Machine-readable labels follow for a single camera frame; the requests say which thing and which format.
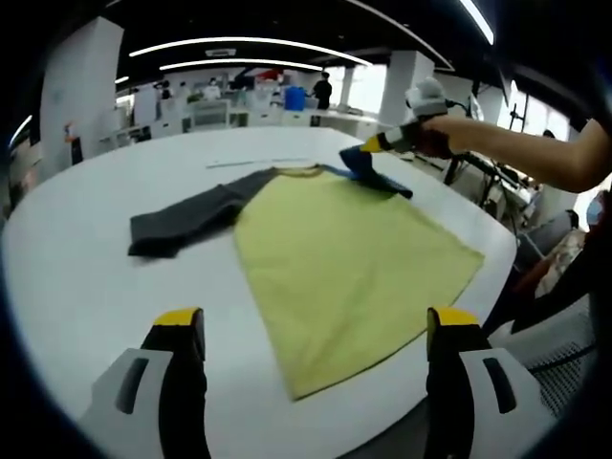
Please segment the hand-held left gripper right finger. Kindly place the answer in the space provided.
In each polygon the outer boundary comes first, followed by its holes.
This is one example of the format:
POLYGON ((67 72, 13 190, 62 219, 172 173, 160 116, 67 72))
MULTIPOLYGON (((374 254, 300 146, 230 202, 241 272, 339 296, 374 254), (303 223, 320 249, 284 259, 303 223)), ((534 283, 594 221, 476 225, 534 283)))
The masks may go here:
POLYGON ((473 314, 427 310, 426 458, 520 458, 550 430, 536 378, 473 314))

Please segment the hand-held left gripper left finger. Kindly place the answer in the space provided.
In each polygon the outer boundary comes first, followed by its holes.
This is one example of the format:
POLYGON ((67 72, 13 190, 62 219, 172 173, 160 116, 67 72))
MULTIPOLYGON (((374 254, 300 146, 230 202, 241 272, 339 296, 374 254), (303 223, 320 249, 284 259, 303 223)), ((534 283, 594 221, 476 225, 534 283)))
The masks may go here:
POLYGON ((92 386, 79 426, 108 458, 209 458, 200 308, 167 312, 92 386))

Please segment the person's right hand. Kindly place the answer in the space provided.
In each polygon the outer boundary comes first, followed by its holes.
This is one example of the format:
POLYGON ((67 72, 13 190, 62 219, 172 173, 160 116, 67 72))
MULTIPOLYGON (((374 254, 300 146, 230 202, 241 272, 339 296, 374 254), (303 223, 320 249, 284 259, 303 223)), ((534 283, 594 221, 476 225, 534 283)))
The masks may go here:
POLYGON ((429 157, 448 160, 453 156, 449 145, 448 129, 453 120, 448 115, 421 121, 418 128, 415 150, 429 157))

